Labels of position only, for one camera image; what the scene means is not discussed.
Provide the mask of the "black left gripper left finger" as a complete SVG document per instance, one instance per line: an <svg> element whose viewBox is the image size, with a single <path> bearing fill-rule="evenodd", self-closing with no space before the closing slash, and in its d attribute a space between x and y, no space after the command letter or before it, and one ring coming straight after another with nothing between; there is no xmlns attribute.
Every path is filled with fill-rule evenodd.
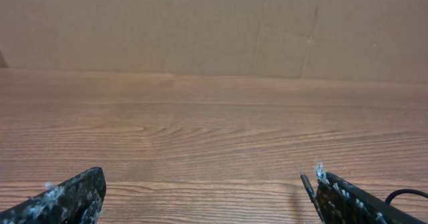
<svg viewBox="0 0 428 224"><path fill-rule="evenodd" d="M2 224L97 224L106 181L102 168L92 167L1 212Z"/></svg>

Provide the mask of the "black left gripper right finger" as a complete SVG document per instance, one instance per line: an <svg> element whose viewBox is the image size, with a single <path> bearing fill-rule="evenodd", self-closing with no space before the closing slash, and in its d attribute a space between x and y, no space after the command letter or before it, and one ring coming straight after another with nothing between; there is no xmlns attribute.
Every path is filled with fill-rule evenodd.
<svg viewBox="0 0 428 224"><path fill-rule="evenodd" d="M326 172L324 166L316 167L318 186L314 204L325 224L424 224L424 222L394 206L392 201L399 195L427 193L415 189L393 191L385 200L358 188L356 185Z"/></svg>

